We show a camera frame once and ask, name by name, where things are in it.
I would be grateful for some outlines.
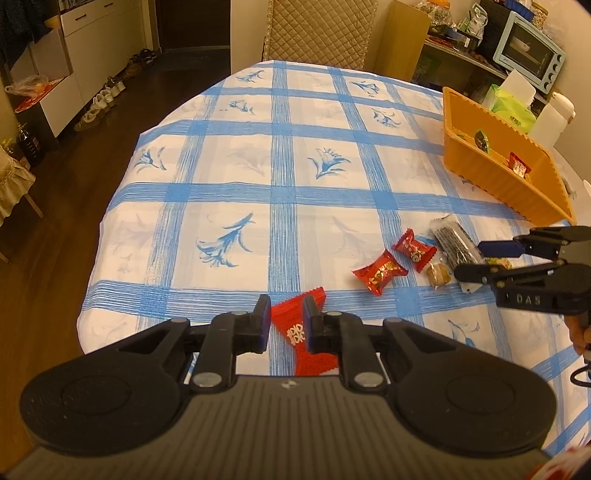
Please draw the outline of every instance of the shoe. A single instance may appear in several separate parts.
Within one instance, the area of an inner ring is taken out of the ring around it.
[[[82,115],[80,121],[74,125],[74,130],[77,132],[82,132],[84,130],[88,130],[89,128],[95,127],[100,122],[98,115],[95,113],[86,112]]]
[[[113,98],[113,94],[110,92],[110,90],[101,90],[100,94],[105,97],[105,100],[107,101],[107,105],[109,105],[110,107],[114,107],[115,106],[115,100]]]
[[[105,111],[98,105],[95,105],[94,103],[90,106],[88,111],[96,115],[98,118],[103,118],[103,116],[105,116]]]
[[[135,62],[134,59],[131,59],[127,65],[127,68],[125,69],[125,72],[123,73],[123,78],[126,80],[130,79],[131,77],[135,77],[138,73],[141,73],[141,71],[142,64]]]
[[[139,52],[139,56],[141,58],[142,63],[146,65],[150,65],[154,60],[156,60],[156,54],[147,48],[143,49]]]
[[[105,83],[105,89],[107,89],[108,91],[111,92],[111,95],[113,95],[113,98],[118,96],[120,93],[119,88],[117,87],[117,84],[113,80],[113,77],[109,77],[107,79],[107,83]]]
[[[111,109],[111,107],[109,106],[109,104],[105,100],[105,97],[100,93],[96,94],[96,96],[92,99],[92,103],[94,105],[96,105],[98,108],[100,108],[101,110],[103,110],[104,113],[107,113]]]

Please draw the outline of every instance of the plastic basket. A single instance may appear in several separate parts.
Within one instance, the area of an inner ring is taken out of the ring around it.
[[[445,166],[507,204],[535,226],[576,224],[570,199],[550,154],[527,135],[467,97],[443,89]],[[482,130],[492,155],[478,149]],[[531,168],[527,181],[508,167],[511,153]]]
[[[521,5],[517,0],[505,0],[505,6],[509,10],[513,10],[514,12],[519,13],[528,22],[531,22],[535,17],[534,12],[532,12],[525,5]]]

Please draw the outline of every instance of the chair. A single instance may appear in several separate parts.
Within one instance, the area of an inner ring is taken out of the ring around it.
[[[43,218],[43,212],[28,194],[33,183],[35,175],[0,148],[0,226],[22,197],[26,198],[39,218]],[[2,252],[0,260],[8,263]]]
[[[269,0],[263,60],[362,70],[378,0]]]

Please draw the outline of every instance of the human hand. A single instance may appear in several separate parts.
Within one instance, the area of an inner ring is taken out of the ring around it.
[[[569,328],[570,341],[573,342],[574,351],[582,355],[588,343],[591,343],[591,327],[585,331],[579,325],[577,316],[564,316],[564,322]]]

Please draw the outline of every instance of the tablecloth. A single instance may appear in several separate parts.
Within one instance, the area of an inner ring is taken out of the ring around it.
[[[270,61],[211,87],[139,137],[100,227],[78,320],[90,352],[181,316],[209,322],[322,286],[325,309],[401,317],[531,368],[558,399],[555,454],[589,440],[589,394],[558,316],[500,311],[489,288],[435,291],[410,261],[382,297],[351,273],[407,228],[453,214],[476,241],[531,225],[443,167],[442,97],[371,73]],[[522,260],[515,265],[523,264]],[[293,375],[274,329],[238,371]]]

